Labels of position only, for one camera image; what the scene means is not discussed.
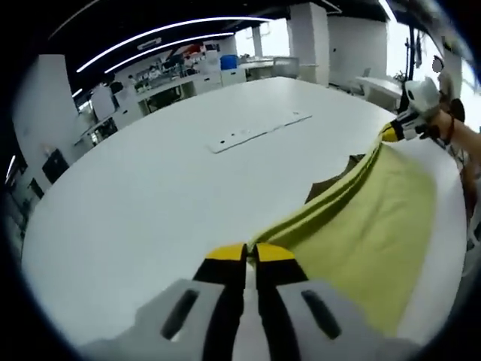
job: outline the blue container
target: blue container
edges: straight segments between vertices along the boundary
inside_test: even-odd
[[[237,69],[237,57],[235,55],[223,55],[220,57],[220,69]]]

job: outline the chair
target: chair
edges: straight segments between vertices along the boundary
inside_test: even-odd
[[[299,76],[299,58],[292,58],[288,56],[274,57],[272,76],[297,79]]]

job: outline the green fabric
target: green fabric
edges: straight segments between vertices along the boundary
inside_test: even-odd
[[[309,279],[351,298],[394,335],[431,235],[435,185],[417,163],[377,142],[349,173],[250,242],[292,251]]]

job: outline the ceiling light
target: ceiling light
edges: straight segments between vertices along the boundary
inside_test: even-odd
[[[184,25],[189,25],[189,24],[208,23],[210,21],[226,21],[226,20],[272,21],[272,19],[268,19],[268,18],[265,18],[265,17],[206,17],[204,19],[188,20],[188,21],[183,21],[181,23],[175,23],[175,24],[171,24],[171,25],[162,26],[160,28],[152,29],[152,30],[149,30],[148,32],[143,32],[142,34],[139,34],[139,35],[136,35],[132,38],[124,40],[121,43],[118,43],[117,45],[113,45],[112,47],[108,48],[106,51],[98,54],[94,58],[91,58],[88,62],[86,62],[85,64],[80,66],[77,69],[77,73],[80,73],[86,67],[91,66],[91,64],[93,64],[94,62],[96,62],[97,60],[102,58],[103,56],[109,54],[110,52],[114,51],[115,49],[118,49],[119,47],[123,47],[124,45],[126,45],[126,44],[128,44],[132,41],[143,38],[144,36],[148,36],[148,35],[153,34],[155,32],[161,32],[162,30],[177,28],[178,26],[184,26]]]
[[[223,32],[221,34],[209,34],[209,35],[201,35],[201,36],[195,36],[194,38],[188,38],[188,39],[183,39],[183,40],[179,40],[179,41],[174,41],[173,43],[169,43],[169,44],[164,44],[164,45],[161,45],[160,47],[154,47],[152,49],[149,49],[149,50],[146,50],[144,51],[143,53],[139,53],[137,55],[134,55],[133,57],[131,58],[128,58],[126,60],[124,60],[123,62],[120,62],[119,64],[117,65],[114,65],[112,68],[109,68],[107,69],[106,71],[104,71],[105,74],[107,73],[110,73],[111,71],[113,71],[114,69],[117,69],[119,68],[120,66],[128,63],[128,62],[131,62],[132,60],[134,59],[137,59],[137,58],[140,58],[141,56],[145,55],[145,54],[148,54],[148,53],[152,53],[154,51],[157,51],[157,50],[160,50],[160,49],[163,49],[165,47],[170,47],[172,45],[177,45],[177,44],[182,44],[182,43],[187,43],[189,41],[194,41],[194,40],[199,40],[199,39],[207,39],[207,38],[217,38],[219,36],[229,36],[229,35],[233,35],[234,33],[233,32]]]
[[[74,94],[72,94],[72,98],[75,98],[82,92],[82,88],[80,88],[78,91],[76,91]]]
[[[324,4],[329,5],[331,8],[334,9],[334,11],[326,12],[326,15],[342,14],[342,13],[343,13],[343,11],[342,11],[340,8],[338,8],[336,5],[332,4],[331,2],[328,2],[328,0],[322,0],[322,2],[323,2]]]
[[[8,178],[10,177],[10,172],[12,170],[12,165],[14,165],[14,161],[15,161],[15,156],[12,156],[12,160],[10,161],[10,165],[8,166],[7,177],[5,178],[5,183],[8,182]]]
[[[384,9],[384,12],[386,13],[386,15],[388,16],[388,18],[391,20],[391,21],[394,21],[395,23],[397,23],[398,21],[396,20],[396,17],[394,16],[394,13],[392,12],[392,9],[389,7],[389,4],[386,0],[377,0],[380,5],[383,7]]]

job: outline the desk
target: desk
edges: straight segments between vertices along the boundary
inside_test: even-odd
[[[176,86],[182,86],[184,84],[191,83],[191,82],[194,82],[196,80],[200,80],[200,79],[203,78],[203,76],[204,75],[201,75],[201,74],[195,74],[195,75],[189,75],[187,77],[179,77],[177,79],[174,79],[173,81],[169,81],[168,83],[163,84],[161,86],[158,86],[154,89],[147,90],[143,93],[137,93],[136,94],[136,101],[137,101],[137,103],[142,102],[145,99],[151,98],[155,94],[159,94],[159,93],[164,92],[166,90],[175,88]]]
[[[313,116],[219,154],[207,149],[293,109]],[[362,99],[282,77],[163,108],[101,142],[48,190],[26,231],[26,280],[73,344],[113,338],[172,281],[191,278],[213,248],[249,241],[301,207],[313,182],[341,173],[390,120]],[[437,182],[428,255],[399,331],[424,342],[446,319],[461,278],[461,182],[430,141],[395,147]]]
[[[389,81],[375,77],[357,77],[356,80],[365,88],[365,98],[368,102],[379,105],[391,111],[396,106],[396,101],[401,99],[402,88]]]
[[[97,130],[97,128],[99,128],[100,126],[103,126],[107,121],[111,120],[112,117],[114,116],[115,113],[112,113],[109,117],[105,117],[103,120],[101,120],[100,122],[94,124],[93,126],[90,126],[85,132],[83,132],[79,137],[78,137],[78,140],[75,141],[74,145],[77,145],[79,144],[81,141],[83,141],[86,137],[88,137],[89,135],[91,135],[95,130]]]
[[[265,79],[266,77],[272,77],[272,68],[274,66],[274,60],[259,60],[257,62],[246,62],[240,64],[238,68],[245,71],[250,71],[253,74],[253,80]],[[317,83],[316,81],[316,68],[317,64],[300,64],[299,65],[299,80],[308,81],[310,83]]]

